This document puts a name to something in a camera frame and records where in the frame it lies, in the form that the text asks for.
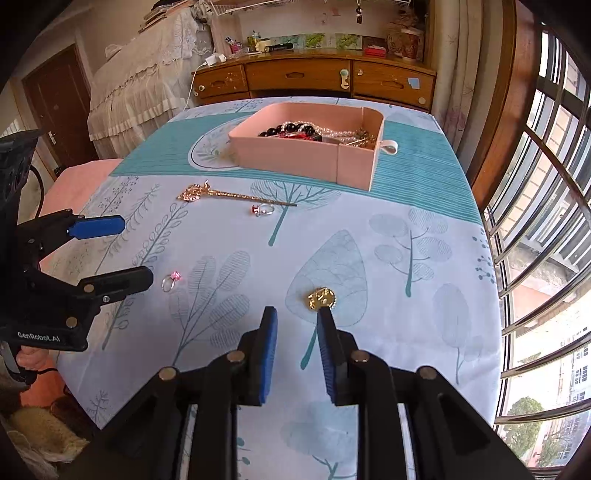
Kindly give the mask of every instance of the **drawer pull tab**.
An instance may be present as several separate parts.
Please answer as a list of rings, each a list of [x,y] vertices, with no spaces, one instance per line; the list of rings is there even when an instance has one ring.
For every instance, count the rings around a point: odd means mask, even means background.
[[[349,79],[349,71],[347,69],[342,69],[340,71],[340,87],[343,90],[346,90],[347,88],[349,88],[349,82],[347,82],[348,79]]]

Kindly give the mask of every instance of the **blue gripper pad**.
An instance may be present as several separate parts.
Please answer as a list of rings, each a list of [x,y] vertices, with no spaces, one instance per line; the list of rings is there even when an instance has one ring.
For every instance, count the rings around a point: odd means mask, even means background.
[[[277,310],[274,307],[265,307],[265,311],[262,314],[261,327],[263,327],[264,344],[261,368],[259,370],[261,376],[259,401],[263,405],[271,390],[271,374],[273,372],[273,360],[275,359],[275,346],[277,344]]]
[[[324,370],[324,383],[326,383],[326,393],[330,397],[332,403],[336,402],[336,366],[330,354],[329,346],[326,342],[326,332],[320,312],[318,312],[316,320],[316,330],[318,333],[318,345],[320,346],[320,357],[322,359],[322,369]]]
[[[84,240],[98,236],[119,235],[125,229],[125,220],[121,215],[83,218],[77,220],[68,230],[68,234]]]

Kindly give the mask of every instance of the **tablecloth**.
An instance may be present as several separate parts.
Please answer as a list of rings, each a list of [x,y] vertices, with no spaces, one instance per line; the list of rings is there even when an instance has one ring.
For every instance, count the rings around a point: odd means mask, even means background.
[[[276,101],[369,106],[387,118],[370,192],[237,168],[227,132]],[[294,201],[255,217],[251,204],[176,196],[206,179],[214,189]],[[333,315],[360,348],[390,365],[436,367],[492,421],[501,370],[501,320],[490,252],[466,178],[432,116],[350,99],[239,100],[190,109],[132,152],[92,196],[87,216],[119,214],[118,236],[71,241],[47,271],[76,283],[138,265],[146,292],[103,307],[83,353],[58,368],[100,426],[161,367],[208,364],[277,308],[271,393],[238,412],[239,472],[246,479],[349,478],[356,469],[356,410],[326,394],[305,295],[335,291]],[[162,279],[183,279],[170,293]]]

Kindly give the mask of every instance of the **rhinestone hair stick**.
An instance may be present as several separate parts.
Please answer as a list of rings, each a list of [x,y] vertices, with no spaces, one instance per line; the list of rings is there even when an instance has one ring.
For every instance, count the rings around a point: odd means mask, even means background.
[[[297,207],[296,203],[280,202],[279,200],[269,200],[260,197],[252,197],[250,195],[242,195],[239,193],[220,192],[218,190],[213,190],[209,186],[209,180],[206,180],[203,186],[195,184],[189,185],[183,190],[177,199],[184,200],[185,202],[194,202],[205,195],[211,195],[213,197],[226,197],[235,200],[248,200],[249,202],[270,203],[272,205],[283,205],[285,207]]]

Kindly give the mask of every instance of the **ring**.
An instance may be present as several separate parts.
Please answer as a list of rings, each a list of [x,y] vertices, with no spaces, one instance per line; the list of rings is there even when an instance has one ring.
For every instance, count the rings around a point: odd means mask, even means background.
[[[176,270],[172,272],[170,275],[167,275],[162,280],[162,291],[168,293],[174,288],[174,283],[181,279],[181,274],[178,273]]]
[[[269,203],[261,203],[258,206],[252,206],[252,213],[257,217],[260,217],[261,215],[271,215],[273,212],[275,212],[275,207]]]
[[[172,277],[164,277],[162,281],[162,291],[168,293],[174,288],[174,279]]]

